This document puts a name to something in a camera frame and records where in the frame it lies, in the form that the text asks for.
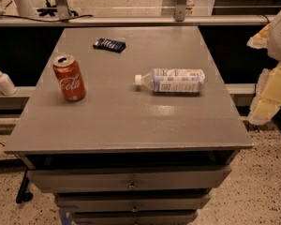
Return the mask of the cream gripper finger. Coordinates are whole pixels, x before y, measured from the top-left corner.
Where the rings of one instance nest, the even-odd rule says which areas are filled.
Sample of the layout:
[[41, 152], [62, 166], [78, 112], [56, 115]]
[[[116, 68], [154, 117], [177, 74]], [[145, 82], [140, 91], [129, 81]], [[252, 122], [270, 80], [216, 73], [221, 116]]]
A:
[[273, 69], [265, 68], [259, 75], [256, 95], [247, 120], [261, 126], [271, 121], [281, 109], [281, 63]]
[[268, 23], [261, 30], [259, 30], [253, 37], [251, 37], [246, 45], [253, 49], [267, 49], [268, 37], [271, 24]]

